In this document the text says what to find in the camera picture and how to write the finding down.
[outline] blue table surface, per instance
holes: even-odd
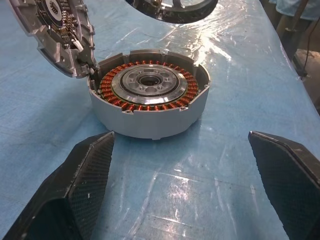
[[[187,131],[157,141],[116,134],[92,239],[288,239],[247,136],[280,135],[320,158],[320,118],[260,2],[221,0],[209,17],[183,25],[124,0],[86,4],[97,61],[170,50],[202,63],[212,80],[205,110]],[[73,146],[106,128],[86,80],[52,67],[4,0],[0,21],[1,238]]]

